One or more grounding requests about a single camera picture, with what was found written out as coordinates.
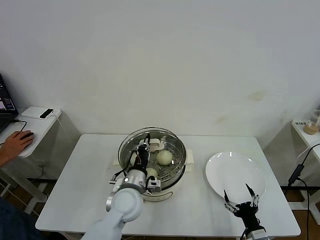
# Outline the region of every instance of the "white wall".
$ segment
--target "white wall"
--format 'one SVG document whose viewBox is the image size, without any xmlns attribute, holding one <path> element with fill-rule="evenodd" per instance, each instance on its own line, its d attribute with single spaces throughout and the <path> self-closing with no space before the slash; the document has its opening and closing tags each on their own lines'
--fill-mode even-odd
<svg viewBox="0 0 320 240">
<path fill-rule="evenodd" d="M 19 106 L 60 108 L 81 133 L 159 126 L 256 136 L 265 148 L 320 103 L 319 9 L 308 0 L 4 0 L 0 72 Z"/>
</svg>

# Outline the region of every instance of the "wooden floor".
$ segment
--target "wooden floor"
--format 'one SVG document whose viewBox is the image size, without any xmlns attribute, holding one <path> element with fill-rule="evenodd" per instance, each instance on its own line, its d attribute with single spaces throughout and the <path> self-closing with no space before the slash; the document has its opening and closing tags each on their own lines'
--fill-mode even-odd
<svg viewBox="0 0 320 240">
<path fill-rule="evenodd" d="M 50 194 L 52 189 L 54 188 L 54 183 L 49 183 L 48 186 L 45 189 L 46 194 Z M 17 195 L 22 201 L 25 203 L 28 203 L 30 199 L 32 198 L 29 193 L 27 193 L 23 188 L 17 187 L 12 188 L 11 191 Z M 301 202 L 303 201 L 303 198 L 299 191 L 288 191 L 287 192 L 287 200 L 290 202 Z M 14 206 L 16 206 L 20 210 L 25 209 L 25 205 L 21 203 L 18 199 L 16 199 L 11 194 L 6 194 L 4 199 L 8 200 L 8 202 L 12 203 Z M 40 214 L 44 203 L 38 203 L 35 207 L 35 212 Z M 277 237 L 276 240 L 307 240 L 307 211 L 306 210 L 295 210 L 293 211 L 293 214 L 301 228 L 301 235 L 297 237 Z M 36 219 L 38 216 L 33 213 L 32 216 Z M 44 232 L 46 236 L 49 236 L 49 239 L 54 240 L 64 240 L 64 238 L 59 235 L 58 233 L 52 234 L 50 232 Z M 151 237 L 151 236 L 123 236 L 122 239 L 130 239 L 130 240 L 200 240 L 200 239 L 206 239 L 206 240 L 235 240 L 235 238 L 195 238 L 195 237 Z M 309 214 L 309 240 L 320 240 L 320 225 L 317 225 L 315 220 L 313 219 L 312 215 Z"/>
</svg>

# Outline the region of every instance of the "table leg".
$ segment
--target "table leg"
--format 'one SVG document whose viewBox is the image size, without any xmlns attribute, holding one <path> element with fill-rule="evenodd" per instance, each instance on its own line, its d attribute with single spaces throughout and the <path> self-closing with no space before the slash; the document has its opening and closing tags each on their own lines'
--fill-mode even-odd
<svg viewBox="0 0 320 240">
<path fill-rule="evenodd" d="M 12 178 L 18 185 L 30 193 L 33 197 L 37 199 L 40 203 L 45 203 L 47 201 L 47 196 L 42 193 L 38 188 L 36 188 L 30 181 L 25 177 L 21 176 L 17 171 L 13 169 L 2 169 L 10 178 Z"/>
<path fill-rule="evenodd" d="M 308 195 L 307 191 L 300 191 L 301 195 L 304 198 L 302 202 L 289 202 L 290 208 L 292 210 L 307 210 L 308 209 Z M 310 205 L 309 210 L 316 222 L 316 224 L 320 225 L 320 212 L 316 206 L 318 202 L 320 202 L 320 190 L 318 190 L 313 195 L 309 196 Z"/>
<path fill-rule="evenodd" d="M 0 179 L 5 181 L 6 184 L 10 184 L 10 186 L 13 188 L 16 188 L 18 186 L 18 184 L 15 181 L 13 181 L 11 177 L 5 174 L 4 171 L 2 171 L 1 169 L 0 169 Z"/>
</svg>

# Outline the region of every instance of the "small white table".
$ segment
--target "small white table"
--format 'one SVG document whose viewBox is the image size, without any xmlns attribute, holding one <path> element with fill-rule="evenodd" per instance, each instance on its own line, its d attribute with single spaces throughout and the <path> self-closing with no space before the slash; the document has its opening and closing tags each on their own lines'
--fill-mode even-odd
<svg viewBox="0 0 320 240">
<path fill-rule="evenodd" d="M 19 113 L 22 113 L 25 109 L 18 109 Z M 21 121 L 26 121 L 27 125 L 23 129 L 24 131 L 30 130 L 34 133 L 33 135 L 33 142 L 31 145 L 25 148 L 23 150 L 18 158 L 23 159 L 28 164 L 34 166 L 34 163 L 27 159 L 36 147 L 39 145 L 41 140 L 44 138 L 44 136 L 47 134 L 49 129 L 52 127 L 52 125 L 55 123 L 57 118 L 61 115 L 60 109 L 54 110 L 55 116 L 50 116 L 46 120 L 42 119 L 35 119 L 30 117 L 23 117 L 21 114 L 19 114 L 16 118 L 18 118 Z M 15 131 L 20 131 L 23 127 L 24 122 L 16 122 L 16 123 L 10 123 L 1 133 L 0 133 L 0 143 L 3 143 L 8 136 L 10 136 Z M 38 188 L 36 188 L 30 181 L 28 181 L 24 176 L 22 176 L 18 171 L 14 170 L 10 167 L 11 164 L 14 164 L 14 162 L 9 162 L 6 165 L 4 165 L 0 170 L 0 178 L 3 178 L 7 184 L 14 184 L 10 182 L 10 179 L 6 178 L 5 174 L 8 175 L 10 178 L 12 178 L 18 185 L 20 185 L 22 188 L 24 188 L 28 193 L 30 193 L 33 198 L 29 201 L 28 207 L 25 209 L 26 213 L 31 213 L 32 209 L 35 207 L 37 203 L 45 203 L 47 200 L 47 196 L 43 194 L 43 190 L 46 188 L 47 183 L 41 183 Z"/>
<path fill-rule="evenodd" d="M 320 142 L 320 132 L 317 132 L 314 135 L 309 135 L 305 133 L 304 126 L 305 122 L 301 120 L 292 121 L 292 126 L 302 138 L 307 147 L 315 145 L 316 142 Z M 313 153 L 315 158 L 320 162 L 320 146 L 316 146 L 310 153 Z M 317 170 L 314 166 L 305 167 L 303 172 L 306 173 L 307 176 L 311 175 Z M 289 205 L 292 210 L 308 210 L 308 193 L 307 191 L 300 191 L 301 195 L 304 198 L 303 202 L 289 202 Z M 320 202 L 320 190 L 318 190 L 313 195 L 309 196 L 309 210 L 316 222 L 316 224 L 320 225 L 320 212 L 316 206 L 318 202 Z"/>
<path fill-rule="evenodd" d="M 109 180 L 120 167 L 114 166 L 125 135 L 84 134 L 66 163 L 36 228 L 43 231 L 85 233 L 106 214 L 106 199 L 113 189 Z M 267 175 L 267 190 L 259 202 L 257 217 L 273 237 L 297 236 L 299 225 L 254 137 L 179 136 L 193 150 L 194 168 L 182 177 L 181 188 L 169 199 L 145 202 L 142 214 L 123 228 L 125 235 L 239 237 L 244 231 L 240 218 L 224 206 L 204 179 L 204 167 L 217 152 L 235 151 L 261 164 Z"/>
</svg>

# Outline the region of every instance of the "cable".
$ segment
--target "cable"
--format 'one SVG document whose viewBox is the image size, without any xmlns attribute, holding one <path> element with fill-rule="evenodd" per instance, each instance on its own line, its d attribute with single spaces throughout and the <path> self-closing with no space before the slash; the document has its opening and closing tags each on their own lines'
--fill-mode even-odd
<svg viewBox="0 0 320 240">
<path fill-rule="evenodd" d="M 41 178 L 41 177 L 44 175 L 44 168 L 45 168 L 45 166 L 39 166 L 39 167 L 42 169 L 41 175 L 38 176 L 38 177 L 36 177 L 36 178 L 34 178 L 32 181 L 30 181 L 30 183 L 33 183 L 35 180 Z"/>
<path fill-rule="evenodd" d="M 243 240 L 243 239 L 244 239 L 244 235 L 245 235 L 245 233 L 246 233 L 247 230 L 248 230 L 248 228 L 246 228 L 246 229 L 243 231 L 243 233 L 242 233 L 242 235 L 241 235 L 241 237 L 240 237 L 240 240 Z"/>
<path fill-rule="evenodd" d="M 25 129 L 25 127 L 26 127 L 26 125 L 27 125 L 27 121 L 22 121 L 22 120 L 19 120 L 18 118 L 14 120 L 14 123 L 15 123 L 15 121 L 20 122 L 20 123 L 24 123 L 23 127 L 22 127 L 21 130 L 20 130 L 20 131 L 22 132 L 23 129 Z"/>
<path fill-rule="evenodd" d="M 22 127 L 21 130 L 20 130 L 20 132 L 22 132 L 23 129 L 26 127 L 27 122 L 26 122 L 26 121 L 19 120 L 19 118 L 14 119 L 14 120 L 11 121 L 11 123 L 18 123 L 18 122 L 24 123 L 23 127 Z"/>
<path fill-rule="evenodd" d="M 301 163 L 301 164 L 298 164 L 298 166 L 296 166 L 296 168 L 294 169 L 293 173 L 291 174 L 291 176 L 290 176 L 290 178 L 289 178 L 289 180 L 288 180 L 288 185 L 287 185 L 288 187 L 290 187 L 292 184 L 294 184 L 295 181 L 299 178 L 301 172 L 303 171 L 303 169 L 304 169 L 304 167 L 305 167 L 305 166 L 304 166 L 304 163 L 305 163 L 305 161 L 307 160 L 307 158 L 308 158 L 311 150 L 314 149 L 315 147 L 319 146 L 319 145 L 320 145 L 320 143 L 318 143 L 318 144 L 316 144 L 316 145 L 313 145 L 310 149 L 307 148 L 305 151 L 303 151 L 303 152 L 298 156 L 298 157 L 300 157 L 304 152 L 306 152 L 306 151 L 309 149 L 309 151 L 308 151 L 307 154 L 305 155 L 302 163 Z"/>
<path fill-rule="evenodd" d="M 28 205 L 25 204 L 24 201 L 22 201 L 19 197 L 17 197 L 15 194 L 13 194 L 9 189 L 6 189 L 6 190 L 7 190 L 11 195 L 13 195 L 16 199 L 18 199 L 21 203 L 23 203 L 23 205 L 25 205 L 26 207 L 28 207 Z M 39 214 L 36 213 L 34 210 L 32 210 L 32 212 L 39 217 Z"/>
<path fill-rule="evenodd" d="M 57 119 L 57 120 L 58 120 L 58 122 L 59 122 L 59 124 L 60 124 L 61 128 L 63 129 L 63 131 L 64 131 L 64 133 L 65 133 L 65 135 L 68 137 L 69 141 L 70 141 L 70 142 L 72 142 L 72 141 L 71 141 L 71 139 L 70 139 L 69 134 L 67 133 L 66 129 L 64 128 L 64 126 L 63 126 L 63 125 L 62 125 L 62 123 L 60 122 L 59 118 L 58 118 L 54 113 L 51 113 L 51 116 L 54 116 L 54 117 L 55 117 L 55 119 Z"/>
<path fill-rule="evenodd" d="M 137 152 L 136 150 L 133 150 L 133 151 L 131 152 L 131 154 L 130 154 L 129 162 L 128 162 L 127 166 L 126 166 L 124 169 L 122 169 L 121 171 L 118 171 L 117 173 L 115 173 L 115 174 L 114 174 L 115 177 L 118 177 L 121 173 L 123 173 L 124 176 L 126 176 L 125 170 L 127 170 L 127 168 L 129 167 L 130 159 L 131 159 L 131 157 L 132 157 L 132 154 L 134 154 L 134 153 L 138 156 L 138 152 Z"/>
<path fill-rule="evenodd" d="M 148 183 L 149 183 L 150 179 L 155 180 L 156 178 L 152 175 L 148 177 L 148 179 L 145 182 L 145 190 L 148 190 Z"/>
<path fill-rule="evenodd" d="M 305 187 L 307 188 L 307 184 L 305 181 L 303 181 L 301 178 L 297 178 L 297 180 L 301 181 L 304 183 Z M 309 209 L 310 209 L 310 199 L 309 199 L 309 191 L 308 189 L 306 190 L 307 198 L 308 198 L 308 212 L 306 214 L 306 240 L 309 240 Z"/>
<path fill-rule="evenodd" d="M 299 156 L 296 158 L 296 161 L 298 161 L 298 159 L 306 152 L 306 151 L 308 151 L 308 149 L 309 148 L 311 148 L 311 145 L 316 145 L 316 144 L 320 144 L 320 141 L 317 141 L 317 142 L 315 142 L 315 143 L 313 143 L 313 144 L 310 144 L 310 146 L 308 146 L 303 152 L 301 152 L 300 154 L 299 154 Z"/>
<path fill-rule="evenodd" d="M 305 163 L 305 161 L 306 161 L 309 153 L 311 152 L 311 150 L 314 149 L 314 147 L 319 146 L 319 145 L 320 145 L 320 143 L 318 143 L 318 144 L 316 144 L 316 145 L 313 145 L 313 147 L 311 147 L 311 148 L 309 149 L 308 153 L 307 153 L 307 154 L 305 155 L 305 157 L 304 157 L 304 160 L 303 160 L 303 162 L 302 162 L 302 165 Z"/>
</svg>

